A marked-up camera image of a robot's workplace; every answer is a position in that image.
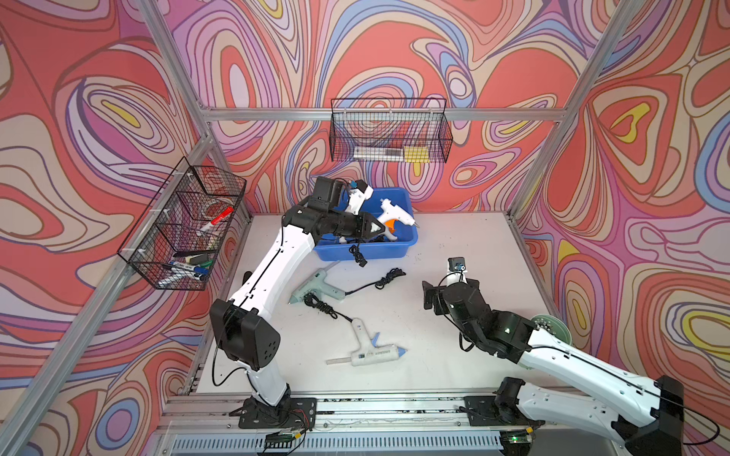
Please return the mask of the white orange glue gun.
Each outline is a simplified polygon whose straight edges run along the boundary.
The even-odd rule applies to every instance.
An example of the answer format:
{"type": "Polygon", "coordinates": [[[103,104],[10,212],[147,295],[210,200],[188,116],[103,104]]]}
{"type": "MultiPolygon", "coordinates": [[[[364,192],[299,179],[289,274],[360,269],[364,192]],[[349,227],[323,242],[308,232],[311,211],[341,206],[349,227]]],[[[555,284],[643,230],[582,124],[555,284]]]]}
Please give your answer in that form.
{"type": "Polygon", "coordinates": [[[400,222],[407,226],[417,226],[414,217],[402,207],[393,204],[390,199],[381,200],[382,214],[378,216],[378,220],[382,222],[388,231],[384,234],[389,241],[396,241],[395,223],[400,222]]]}

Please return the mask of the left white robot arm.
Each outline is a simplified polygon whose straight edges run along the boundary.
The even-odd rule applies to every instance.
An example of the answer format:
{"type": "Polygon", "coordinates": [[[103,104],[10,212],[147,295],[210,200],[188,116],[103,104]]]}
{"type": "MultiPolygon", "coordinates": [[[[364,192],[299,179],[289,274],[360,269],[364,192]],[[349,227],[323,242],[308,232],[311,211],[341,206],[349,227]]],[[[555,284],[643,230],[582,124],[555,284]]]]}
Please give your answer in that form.
{"type": "Polygon", "coordinates": [[[374,189],[364,180],[319,177],[314,191],[281,217],[277,237],[259,266],[229,300],[216,300],[209,312],[217,349],[238,363],[253,398],[277,407],[289,386],[275,362],[281,335],[270,323],[285,285],[325,235],[370,241],[386,231],[361,210],[374,189]]]}

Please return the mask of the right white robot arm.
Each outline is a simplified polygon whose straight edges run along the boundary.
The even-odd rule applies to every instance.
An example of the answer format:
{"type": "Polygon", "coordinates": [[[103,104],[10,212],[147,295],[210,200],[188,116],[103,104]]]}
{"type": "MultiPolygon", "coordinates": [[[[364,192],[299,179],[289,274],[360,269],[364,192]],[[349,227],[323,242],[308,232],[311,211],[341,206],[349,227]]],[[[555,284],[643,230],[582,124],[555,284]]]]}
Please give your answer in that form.
{"type": "Polygon", "coordinates": [[[422,284],[424,307],[448,317],[473,347],[577,389],[560,393],[505,378],[494,399],[505,422],[521,419],[570,426],[619,443],[632,455],[680,455],[684,386],[664,375],[633,374],[575,349],[526,317],[497,311],[475,279],[448,274],[422,284]]]}

